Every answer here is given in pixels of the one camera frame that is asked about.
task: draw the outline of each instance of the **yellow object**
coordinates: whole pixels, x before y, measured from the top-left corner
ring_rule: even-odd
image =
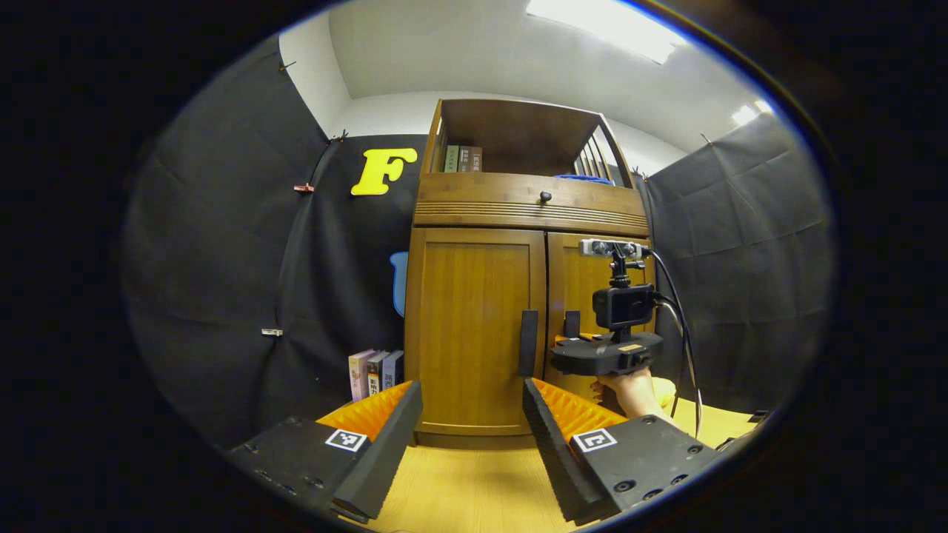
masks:
[[[655,391],[655,399],[658,400],[658,404],[662,406],[662,409],[671,405],[677,392],[671,379],[665,379],[664,377],[652,376],[652,389]]]
[[[537,385],[539,393],[550,408],[553,419],[563,433],[566,442],[570,442],[575,434],[600,430],[629,420],[621,414],[613,413],[582,396],[564,391],[535,377],[531,377],[531,379]]]
[[[385,176],[389,177],[389,181],[395,181],[402,176],[405,169],[402,159],[409,163],[418,160],[418,153],[414,148],[366,150],[362,155],[365,156],[365,166],[362,167],[362,177],[352,188],[353,196],[387,193],[389,186],[384,183]]]
[[[374,441],[382,426],[388,421],[389,415],[401,401],[411,381],[395,385],[378,394],[371,395],[356,403],[336,409],[316,422],[324,426],[336,428],[346,432],[356,432],[369,435]]]

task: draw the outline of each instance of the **stack of books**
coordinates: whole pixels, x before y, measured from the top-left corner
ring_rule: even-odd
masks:
[[[445,172],[480,172],[483,149],[480,146],[448,144],[445,152]]]
[[[405,381],[405,352],[366,350],[349,356],[349,387],[353,402]]]

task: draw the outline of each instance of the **screw hole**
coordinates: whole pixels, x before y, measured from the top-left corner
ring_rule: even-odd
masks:
[[[629,479],[627,481],[620,481],[619,483],[615,484],[615,487],[613,487],[612,490],[615,490],[616,492],[625,492],[632,489],[633,487],[635,487],[635,480]]]

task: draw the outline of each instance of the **cabinet handle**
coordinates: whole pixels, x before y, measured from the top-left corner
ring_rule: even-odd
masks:
[[[520,315],[520,364],[517,375],[521,377],[533,376],[534,360],[537,358],[537,326],[539,312],[524,309]]]

